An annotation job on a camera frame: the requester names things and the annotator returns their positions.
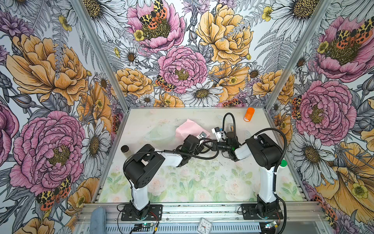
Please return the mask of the purple and pink wrapping paper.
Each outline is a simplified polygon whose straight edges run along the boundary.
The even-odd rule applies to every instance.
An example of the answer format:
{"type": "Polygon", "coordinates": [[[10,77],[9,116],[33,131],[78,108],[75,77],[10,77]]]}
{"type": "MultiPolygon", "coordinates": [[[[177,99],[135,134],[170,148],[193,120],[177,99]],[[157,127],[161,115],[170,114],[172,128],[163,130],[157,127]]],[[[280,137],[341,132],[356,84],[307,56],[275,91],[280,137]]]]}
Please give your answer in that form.
{"type": "Polygon", "coordinates": [[[205,133],[206,137],[210,137],[211,135],[210,131],[204,129],[196,122],[187,119],[186,122],[184,122],[182,125],[176,128],[175,137],[178,140],[183,141],[189,135],[197,137],[201,133],[205,133]]]}

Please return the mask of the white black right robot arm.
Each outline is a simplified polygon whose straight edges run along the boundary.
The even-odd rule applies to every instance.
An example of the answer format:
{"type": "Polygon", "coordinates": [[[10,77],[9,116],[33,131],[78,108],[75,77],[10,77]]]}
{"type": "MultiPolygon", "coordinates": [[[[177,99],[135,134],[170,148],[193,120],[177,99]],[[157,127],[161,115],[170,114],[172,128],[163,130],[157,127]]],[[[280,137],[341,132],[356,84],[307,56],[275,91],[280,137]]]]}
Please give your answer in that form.
{"type": "Polygon", "coordinates": [[[265,128],[240,144],[234,131],[225,133],[219,127],[211,131],[218,141],[213,151],[227,152],[229,159],[235,162],[253,157],[260,166],[261,187],[257,196],[257,214],[265,217],[277,211],[280,199],[276,196],[276,174],[284,159],[287,143],[280,147],[266,134],[266,131],[278,132],[286,140],[284,133],[277,128],[265,128]]]}

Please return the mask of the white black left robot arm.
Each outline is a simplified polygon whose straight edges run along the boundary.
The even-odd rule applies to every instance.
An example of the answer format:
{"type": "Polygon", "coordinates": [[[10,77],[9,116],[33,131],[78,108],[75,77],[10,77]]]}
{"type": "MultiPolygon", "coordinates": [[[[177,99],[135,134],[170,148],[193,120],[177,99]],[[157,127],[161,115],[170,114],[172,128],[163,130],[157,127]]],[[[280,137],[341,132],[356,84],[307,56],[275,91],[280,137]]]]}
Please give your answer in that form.
{"type": "Polygon", "coordinates": [[[191,158],[198,156],[204,148],[203,140],[207,134],[198,136],[188,135],[183,144],[175,150],[158,150],[150,144],[145,144],[136,153],[126,159],[123,172],[131,185],[131,205],[140,212],[149,208],[148,184],[161,167],[182,167],[191,158]]]}

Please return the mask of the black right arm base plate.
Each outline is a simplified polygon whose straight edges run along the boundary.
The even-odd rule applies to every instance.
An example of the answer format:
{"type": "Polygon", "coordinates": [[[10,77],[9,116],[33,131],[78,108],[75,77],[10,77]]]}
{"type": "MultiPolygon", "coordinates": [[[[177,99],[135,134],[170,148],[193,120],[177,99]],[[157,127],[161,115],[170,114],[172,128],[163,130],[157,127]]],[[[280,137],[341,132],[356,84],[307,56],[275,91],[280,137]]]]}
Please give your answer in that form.
{"type": "Polygon", "coordinates": [[[244,220],[281,220],[283,213],[276,202],[269,204],[245,203],[240,206],[240,212],[244,220]]]}

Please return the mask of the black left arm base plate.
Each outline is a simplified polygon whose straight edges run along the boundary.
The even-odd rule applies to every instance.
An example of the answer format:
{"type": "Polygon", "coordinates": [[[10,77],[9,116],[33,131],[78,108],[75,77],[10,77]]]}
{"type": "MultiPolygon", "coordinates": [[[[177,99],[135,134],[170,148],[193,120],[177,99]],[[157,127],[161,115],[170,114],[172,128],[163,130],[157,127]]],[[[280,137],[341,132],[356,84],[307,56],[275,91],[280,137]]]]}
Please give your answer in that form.
{"type": "Polygon", "coordinates": [[[121,221],[160,221],[163,205],[148,204],[142,210],[137,210],[132,203],[125,203],[121,211],[121,221]]]}

